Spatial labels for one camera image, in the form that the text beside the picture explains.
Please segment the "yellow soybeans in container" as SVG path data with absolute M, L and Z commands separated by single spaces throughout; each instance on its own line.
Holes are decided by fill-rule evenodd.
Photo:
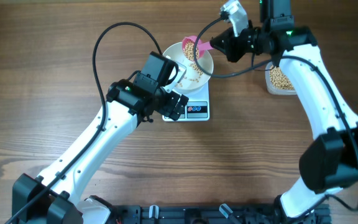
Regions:
M 291 81 L 282 73 L 280 68 L 271 66 L 269 74 L 270 81 L 274 88 L 279 90 L 294 90 Z

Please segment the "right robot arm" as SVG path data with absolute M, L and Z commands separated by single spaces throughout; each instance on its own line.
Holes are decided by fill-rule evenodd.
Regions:
M 309 27 L 297 27 L 289 1 L 261 1 L 261 27 L 253 27 L 239 1 L 228 1 L 219 18 L 231 27 L 211 46 L 230 62 L 268 54 L 290 80 L 309 119 L 313 142 L 300 157 L 300 178 L 279 197 L 285 222 L 306 217 L 318 205 L 358 185 L 358 115 L 329 75 Z

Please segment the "pink plastic scoop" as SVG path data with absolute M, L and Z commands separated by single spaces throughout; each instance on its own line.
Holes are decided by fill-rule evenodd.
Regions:
M 183 54 L 190 61 L 201 58 L 207 50 L 211 49 L 213 48 L 209 42 L 202 42 L 201 40 L 196 42 L 195 35 L 185 37 L 182 40 Z

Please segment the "white bowl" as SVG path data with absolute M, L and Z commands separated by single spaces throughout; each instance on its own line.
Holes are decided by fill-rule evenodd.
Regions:
M 172 59 L 174 60 L 179 60 L 180 57 L 181 57 L 181 52 L 182 52 L 182 43 L 181 42 L 178 42 L 176 44 L 173 44 L 171 46 L 169 46 L 169 48 L 167 48 L 164 53 L 163 53 L 163 56 L 170 56 Z M 214 63 L 213 63 L 213 59 L 212 59 L 212 56 L 211 54 L 207 51 L 204 53 L 203 57 L 201 57 L 200 59 L 198 59 L 198 64 L 201 66 L 201 68 L 205 71 L 207 71 L 207 73 L 212 73 L 213 72 L 213 69 L 214 69 Z M 174 90 L 176 92 L 180 92 L 182 94 L 185 94 L 185 93 L 190 93 L 192 91 L 196 91 L 196 90 L 199 90 L 204 84 L 206 84 L 209 79 L 211 77 L 207 74 L 205 74 L 205 72 L 203 72 L 203 76 L 201 78 L 201 85 L 195 89 L 190 89 L 190 90 L 184 90 L 184 89 L 181 89 L 179 87 L 176 87 L 174 88 Z

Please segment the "soybeans in bowl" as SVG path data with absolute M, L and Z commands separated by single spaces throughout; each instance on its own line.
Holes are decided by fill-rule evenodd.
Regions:
M 188 41 L 182 48 L 181 57 L 178 60 L 180 63 L 186 66 L 186 74 L 177 84 L 177 87 L 190 90 L 195 89 L 201 85 L 201 78 L 203 72 L 194 63 L 194 58 L 199 56 L 199 50 L 196 50 L 194 54 L 194 42 Z

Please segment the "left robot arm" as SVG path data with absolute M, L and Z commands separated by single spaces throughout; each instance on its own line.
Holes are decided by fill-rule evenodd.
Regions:
M 180 117 L 188 98 L 173 89 L 185 74 L 182 63 L 151 52 L 134 81 L 113 83 L 94 120 L 66 151 L 37 177 L 22 174 L 15 181 L 8 222 L 117 223 L 112 205 L 81 196 L 111 151 L 153 112 Z

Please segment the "white digital kitchen scale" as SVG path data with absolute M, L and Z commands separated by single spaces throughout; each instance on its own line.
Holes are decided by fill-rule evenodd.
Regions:
M 189 101 L 182 109 L 177 122 L 207 121 L 210 119 L 209 83 L 204 84 L 199 90 L 186 94 Z

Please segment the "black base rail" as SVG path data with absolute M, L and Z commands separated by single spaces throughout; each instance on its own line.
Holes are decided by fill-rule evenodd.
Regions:
M 228 211 L 223 206 L 206 207 L 141 207 L 109 206 L 111 212 L 107 223 L 112 224 L 263 224 L 285 223 L 270 204 L 232 206 Z

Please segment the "clear plastic container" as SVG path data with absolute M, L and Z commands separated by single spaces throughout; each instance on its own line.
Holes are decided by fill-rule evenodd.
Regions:
M 270 71 L 268 71 L 268 69 L 270 68 L 273 68 L 272 62 L 269 62 L 265 68 L 266 69 L 265 80 L 266 80 L 268 92 L 273 95 L 296 95 L 295 90 L 279 89 L 274 87 L 273 83 L 270 80 Z

